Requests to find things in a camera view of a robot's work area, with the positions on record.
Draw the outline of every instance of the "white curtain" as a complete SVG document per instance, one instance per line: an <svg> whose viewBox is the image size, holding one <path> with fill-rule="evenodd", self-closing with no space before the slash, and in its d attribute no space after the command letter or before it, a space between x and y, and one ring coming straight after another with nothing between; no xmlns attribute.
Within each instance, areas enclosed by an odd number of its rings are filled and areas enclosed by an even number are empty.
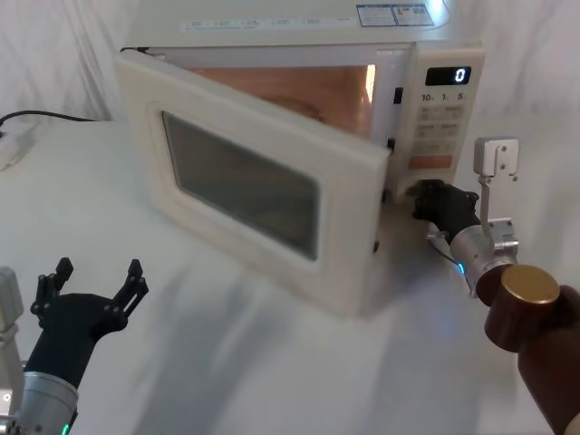
<svg viewBox="0 0 580 435"><path fill-rule="evenodd" d="M0 114L121 118L112 56L138 2L1 0ZM580 111L579 0L459 4L488 49L477 111Z"/></svg>

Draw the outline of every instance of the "robotic hand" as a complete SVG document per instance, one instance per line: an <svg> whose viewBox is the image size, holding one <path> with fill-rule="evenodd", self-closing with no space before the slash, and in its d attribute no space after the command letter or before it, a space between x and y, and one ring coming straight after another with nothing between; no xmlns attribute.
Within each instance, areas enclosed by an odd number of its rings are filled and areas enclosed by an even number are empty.
<svg viewBox="0 0 580 435"><path fill-rule="evenodd" d="M517 154L515 139L477 141L481 221L479 196L440 180L416 188L413 216L435 224L464 266L471 294L489 307L486 335L517 353L519 372L554 433L580 435L580 295L538 267L518 265L512 220L492 216L497 190L517 181Z"/></svg>
<svg viewBox="0 0 580 435"><path fill-rule="evenodd" d="M43 333L23 372L14 341L22 299L14 272L0 268L0 433L67 435L94 346L104 335L124 329L149 292L139 260L131 262L125 284L112 299L60 295L72 272L71 261L63 258L55 274L38 278L31 312Z"/></svg>

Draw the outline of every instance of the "microwave door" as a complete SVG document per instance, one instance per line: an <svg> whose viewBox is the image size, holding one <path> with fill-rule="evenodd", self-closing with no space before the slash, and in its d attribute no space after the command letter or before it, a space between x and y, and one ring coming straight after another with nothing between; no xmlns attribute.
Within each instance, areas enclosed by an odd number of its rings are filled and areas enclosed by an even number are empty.
<svg viewBox="0 0 580 435"><path fill-rule="evenodd" d="M116 59L152 201L326 308L356 314L388 151L147 54Z"/></svg>

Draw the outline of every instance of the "white table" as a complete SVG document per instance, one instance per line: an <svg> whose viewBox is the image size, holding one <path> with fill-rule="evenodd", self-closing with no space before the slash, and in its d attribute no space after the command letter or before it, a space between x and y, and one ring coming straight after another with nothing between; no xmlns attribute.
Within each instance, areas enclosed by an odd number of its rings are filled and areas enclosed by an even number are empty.
<svg viewBox="0 0 580 435"><path fill-rule="evenodd" d="M480 119L470 131L469 143L520 137L520 261L580 286L580 117ZM396 259L386 309L340 320L154 211L124 123L56 122L38 136L0 172L0 264L25 306L61 256L75 266L65 292L114 295L134 257L151 290L98 344L73 434L548 432L515 358L483 333L487 309L427 247ZM477 189L471 156L457 184ZM25 358L40 328L28 312L19 324Z"/></svg>

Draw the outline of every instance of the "microwave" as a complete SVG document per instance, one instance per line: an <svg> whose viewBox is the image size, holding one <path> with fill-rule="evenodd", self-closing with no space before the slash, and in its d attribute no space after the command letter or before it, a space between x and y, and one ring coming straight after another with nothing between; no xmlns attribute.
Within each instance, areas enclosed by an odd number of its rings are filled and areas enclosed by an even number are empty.
<svg viewBox="0 0 580 435"><path fill-rule="evenodd" d="M116 71L153 204L352 315L385 191L453 181L484 57L449 0L143 0Z"/></svg>

